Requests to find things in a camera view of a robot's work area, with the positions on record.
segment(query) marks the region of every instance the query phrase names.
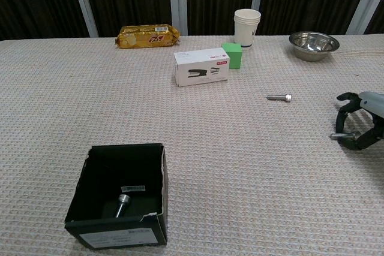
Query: paper cup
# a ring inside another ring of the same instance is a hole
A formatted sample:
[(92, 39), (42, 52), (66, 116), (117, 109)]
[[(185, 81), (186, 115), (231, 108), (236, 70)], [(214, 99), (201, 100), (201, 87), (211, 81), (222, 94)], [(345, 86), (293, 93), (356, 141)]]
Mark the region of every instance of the paper cup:
[(253, 9), (240, 9), (235, 11), (235, 43), (239, 43), (243, 50), (248, 50), (253, 44), (257, 25), (261, 14)]

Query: beige tablecloth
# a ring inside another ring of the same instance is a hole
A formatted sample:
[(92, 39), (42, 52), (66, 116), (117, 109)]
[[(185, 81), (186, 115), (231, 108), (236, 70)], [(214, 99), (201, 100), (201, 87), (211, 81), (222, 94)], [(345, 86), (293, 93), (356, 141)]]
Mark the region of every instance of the beige tablecloth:
[[(178, 46), (119, 50), (113, 38), (16, 41), (0, 52), (1, 255), (384, 255), (384, 141), (334, 132), (343, 92), (384, 93), (384, 35), (337, 36), (317, 63), (287, 36), (256, 37), (226, 82), (178, 88)], [(293, 101), (267, 94), (292, 93)], [(371, 127), (355, 113), (347, 129)], [(165, 145), (167, 246), (91, 251), (64, 218), (88, 150)]]

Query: metal bowl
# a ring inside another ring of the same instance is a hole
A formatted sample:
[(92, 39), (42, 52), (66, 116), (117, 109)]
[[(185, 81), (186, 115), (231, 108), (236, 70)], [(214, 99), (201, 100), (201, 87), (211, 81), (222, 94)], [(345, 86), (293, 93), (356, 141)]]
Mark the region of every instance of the metal bowl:
[(339, 42), (326, 34), (312, 31), (295, 32), (289, 37), (297, 58), (316, 62), (340, 47)]

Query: open cardboard box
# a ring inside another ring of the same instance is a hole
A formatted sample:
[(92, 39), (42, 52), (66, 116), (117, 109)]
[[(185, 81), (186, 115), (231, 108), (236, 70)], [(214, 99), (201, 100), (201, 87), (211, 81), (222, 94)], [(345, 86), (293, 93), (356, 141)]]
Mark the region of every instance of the open cardboard box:
[[(65, 229), (91, 249), (167, 243), (167, 167), (162, 144), (93, 146)], [(131, 197), (115, 218), (120, 194)]]

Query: screw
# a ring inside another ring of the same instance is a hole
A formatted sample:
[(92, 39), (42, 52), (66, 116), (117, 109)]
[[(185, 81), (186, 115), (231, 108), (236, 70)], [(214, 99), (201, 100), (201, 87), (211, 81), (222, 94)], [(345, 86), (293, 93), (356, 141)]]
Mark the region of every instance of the screw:
[(268, 100), (283, 100), (285, 102), (290, 102), (292, 99), (291, 94), (285, 94), (285, 95), (267, 95), (266, 99)]
[(352, 140), (356, 140), (357, 138), (359, 138), (361, 135), (361, 133), (359, 131), (352, 131), (351, 133), (332, 133), (330, 135), (330, 138), (335, 140), (335, 139), (339, 139), (339, 138), (349, 138), (349, 139), (352, 139)]
[(115, 218), (120, 217), (124, 213), (125, 207), (129, 205), (131, 197), (125, 194), (120, 194), (119, 196), (119, 207), (116, 211)]

